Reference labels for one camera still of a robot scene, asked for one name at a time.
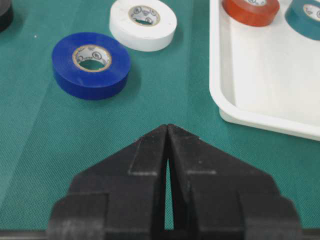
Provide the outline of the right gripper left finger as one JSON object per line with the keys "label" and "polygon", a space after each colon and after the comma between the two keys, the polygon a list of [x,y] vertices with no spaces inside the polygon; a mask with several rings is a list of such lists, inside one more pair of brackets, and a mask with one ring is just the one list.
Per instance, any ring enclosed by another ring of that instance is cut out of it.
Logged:
{"label": "right gripper left finger", "polygon": [[164,230],[167,126],[78,173],[55,203],[50,240],[155,240]]}

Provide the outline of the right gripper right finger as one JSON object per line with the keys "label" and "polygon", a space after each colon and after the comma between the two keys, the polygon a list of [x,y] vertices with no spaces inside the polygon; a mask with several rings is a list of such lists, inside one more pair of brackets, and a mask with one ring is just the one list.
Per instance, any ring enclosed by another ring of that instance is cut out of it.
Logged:
{"label": "right gripper right finger", "polygon": [[266,172],[169,124],[174,217],[197,240],[300,240],[300,218]]}

